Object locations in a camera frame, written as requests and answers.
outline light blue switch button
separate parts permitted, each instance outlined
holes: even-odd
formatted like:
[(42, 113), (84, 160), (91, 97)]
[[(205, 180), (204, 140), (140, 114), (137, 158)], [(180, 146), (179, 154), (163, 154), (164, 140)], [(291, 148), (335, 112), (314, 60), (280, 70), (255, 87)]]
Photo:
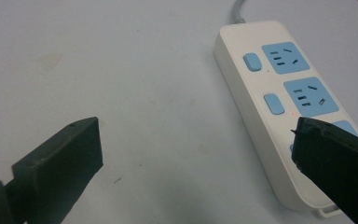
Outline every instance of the light blue switch button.
[(261, 70), (260, 59), (258, 59), (255, 53), (247, 53), (245, 56), (243, 56), (243, 59), (245, 60), (246, 66), (248, 66), (249, 70), (252, 72)]
[(266, 100), (269, 110), (272, 114), (283, 114), (284, 108), (277, 95), (275, 95), (274, 93), (267, 94), (264, 96), (264, 100)]

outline power strip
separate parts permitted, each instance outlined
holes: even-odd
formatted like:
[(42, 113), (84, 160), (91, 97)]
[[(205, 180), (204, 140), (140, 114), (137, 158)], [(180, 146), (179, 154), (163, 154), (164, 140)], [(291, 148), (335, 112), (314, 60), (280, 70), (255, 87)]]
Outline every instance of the power strip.
[(330, 122), (356, 135), (358, 128), (287, 29), (277, 21), (224, 26), (214, 56), (278, 200), (322, 217), (340, 214), (293, 163), (291, 130), (299, 117)]

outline outlet socket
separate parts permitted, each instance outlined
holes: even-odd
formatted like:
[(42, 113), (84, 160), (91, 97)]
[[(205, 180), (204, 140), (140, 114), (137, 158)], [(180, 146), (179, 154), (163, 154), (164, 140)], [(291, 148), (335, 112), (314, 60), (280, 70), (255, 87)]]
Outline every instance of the outlet socket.
[(275, 72), (280, 75), (310, 69), (307, 61), (293, 42), (264, 45), (261, 48)]
[(338, 106), (317, 77), (283, 83), (303, 117), (315, 117), (338, 111)]
[(358, 133), (354, 130), (353, 126), (351, 126), (351, 124), (347, 120), (337, 121), (332, 124), (336, 125), (340, 129), (347, 131), (348, 133), (358, 136)]

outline white cable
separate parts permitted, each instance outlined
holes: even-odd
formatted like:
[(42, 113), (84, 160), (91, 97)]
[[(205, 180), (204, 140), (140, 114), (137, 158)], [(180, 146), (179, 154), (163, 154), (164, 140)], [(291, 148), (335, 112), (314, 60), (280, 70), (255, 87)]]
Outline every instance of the white cable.
[(234, 23), (246, 23), (245, 19), (241, 17), (241, 6), (244, 0), (237, 0), (234, 4)]

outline white desk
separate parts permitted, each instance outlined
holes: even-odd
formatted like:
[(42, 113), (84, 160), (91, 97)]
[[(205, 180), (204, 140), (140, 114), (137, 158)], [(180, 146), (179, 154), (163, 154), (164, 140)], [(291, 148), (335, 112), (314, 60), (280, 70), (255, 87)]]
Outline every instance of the white desk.
[[(233, 4), (0, 1), (0, 179), (96, 116), (104, 167), (64, 223), (351, 223), (275, 198), (213, 57)], [(241, 12), (285, 24), (358, 125), (357, 1), (249, 0)]]

